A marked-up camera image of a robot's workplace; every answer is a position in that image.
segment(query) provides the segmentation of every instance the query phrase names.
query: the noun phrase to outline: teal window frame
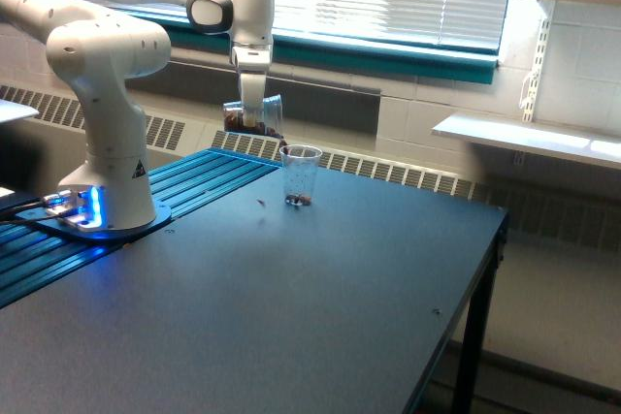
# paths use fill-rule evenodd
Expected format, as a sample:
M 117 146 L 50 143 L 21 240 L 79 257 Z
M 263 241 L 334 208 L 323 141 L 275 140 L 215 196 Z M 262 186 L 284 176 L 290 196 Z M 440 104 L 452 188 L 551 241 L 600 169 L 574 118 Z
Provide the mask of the teal window frame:
M 124 12 L 163 26 L 174 46 L 229 52 L 228 35 L 197 33 L 185 18 L 151 12 Z M 498 67 L 494 50 L 425 48 L 346 40 L 332 42 L 278 32 L 274 35 L 274 61 L 360 75 L 411 75 L 481 84 L 491 84 Z

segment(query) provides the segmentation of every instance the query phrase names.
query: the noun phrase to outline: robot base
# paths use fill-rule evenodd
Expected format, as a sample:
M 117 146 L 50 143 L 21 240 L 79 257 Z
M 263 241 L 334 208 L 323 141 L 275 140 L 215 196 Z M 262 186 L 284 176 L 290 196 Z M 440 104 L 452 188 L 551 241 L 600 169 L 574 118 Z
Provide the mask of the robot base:
M 159 230 L 161 227 L 169 224 L 172 220 L 171 208 L 165 204 L 155 203 L 155 214 L 155 219 L 142 227 L 132 228 L 129 230 L 109 230 L 108 232 L 83 232 L 57 219 L 33 222 L 32 225 L 40 228 L 41 230 L 69 239 L 81 239 L 82 241 L 105 243 L 131 242 L 141 237 L 145 237 L 155 230 Z M 38 207 L 25 210 L 24 212 L 19 213 L 16 217 L 22 220 L 28 220 L 29 218 L 40 218 L 47 215 L 48 214 L 43 208 Z

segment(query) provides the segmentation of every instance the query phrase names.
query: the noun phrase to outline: held plastic cup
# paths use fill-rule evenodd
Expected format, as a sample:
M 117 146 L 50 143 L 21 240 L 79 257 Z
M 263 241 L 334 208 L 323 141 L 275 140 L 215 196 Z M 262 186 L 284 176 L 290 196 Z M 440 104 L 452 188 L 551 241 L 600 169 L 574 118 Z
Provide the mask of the held plastic cup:
M 321 149 L 292 144 L 280 148 L 284 176 L 284 201 L 292 206 L 310 206 Z

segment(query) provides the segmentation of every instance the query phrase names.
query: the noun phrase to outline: black cable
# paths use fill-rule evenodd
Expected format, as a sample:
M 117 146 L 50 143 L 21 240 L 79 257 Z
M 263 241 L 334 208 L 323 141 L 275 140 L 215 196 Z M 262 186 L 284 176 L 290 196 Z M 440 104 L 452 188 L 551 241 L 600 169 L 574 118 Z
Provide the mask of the black cable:
M 15 206 L 11 208 L 7 208 L 0 212 L 0 218 L 2 217 L 10 217 L 15 215 L 16 213 L 23 212 L 24 210 L 29 210 L 30 208 L 42 207 L 44 205 L 43 201 L 36 201 L 34 203 L 22 204 L 20 206 Z
M 45 220 L 53 220 L 54 218 L 71 217 L 72 215 L 77 215 L 78 213 L 79 213 L 79 210 L 77 208 L 72 208 L 70 210 L 57 213 L 55 215 L 49 215 L 47 217 L 24 218 L 24 219 L 19 218 L 16 220 L 2 220 L 0 221 L 0 226 L 2 225 L 27 225 L 29 223 L 43 222 Z

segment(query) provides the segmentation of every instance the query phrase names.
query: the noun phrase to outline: warning label sticker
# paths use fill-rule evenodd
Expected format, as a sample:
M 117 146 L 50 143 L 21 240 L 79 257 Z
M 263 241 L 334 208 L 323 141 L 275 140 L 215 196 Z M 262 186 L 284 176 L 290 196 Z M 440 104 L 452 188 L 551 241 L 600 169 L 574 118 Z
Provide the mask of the warning label sticker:
M 147 174 L 147 171 L 145 170 L 143 161 L 139 159 L 138 165 L 136 166 L 136 170 L 134 171 L 134 176 L 132 176 L 132 178 L 140 178 L 141 176 L 144 176 L 146 174 Z

